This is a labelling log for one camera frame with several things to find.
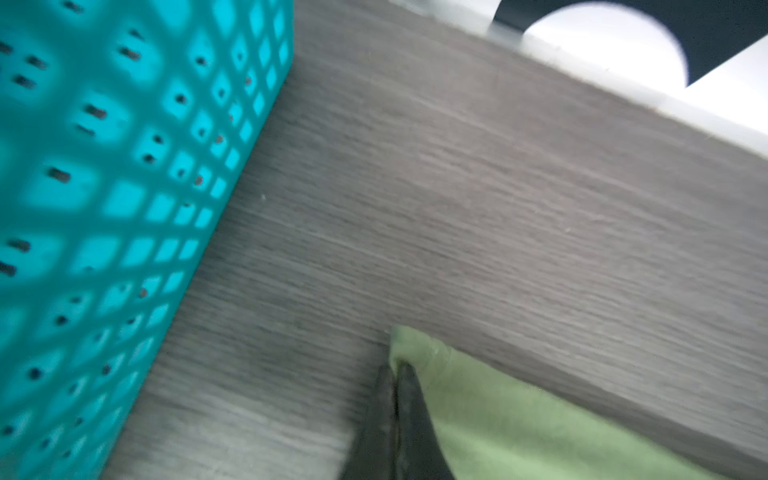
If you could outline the green tank top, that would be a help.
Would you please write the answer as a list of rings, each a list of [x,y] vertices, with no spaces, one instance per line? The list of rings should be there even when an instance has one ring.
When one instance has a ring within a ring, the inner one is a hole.
[[[414,368],[457,479],[714,479],[716,473],[617,423],[407,326],[392,367]]]

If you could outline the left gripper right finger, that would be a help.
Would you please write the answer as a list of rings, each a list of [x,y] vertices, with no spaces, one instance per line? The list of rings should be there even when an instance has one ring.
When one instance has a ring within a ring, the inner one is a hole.
[[[397,379],[396,479],[449,480],[455,476],[440,448],[416,369],[403,363]]]

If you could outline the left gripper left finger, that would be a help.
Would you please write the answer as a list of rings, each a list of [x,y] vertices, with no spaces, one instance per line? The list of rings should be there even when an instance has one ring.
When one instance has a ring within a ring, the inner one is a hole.
[[[369,403],[350,449],[341,479],[393,479],[396,457],[397,407],[395,377],[379,368]]]

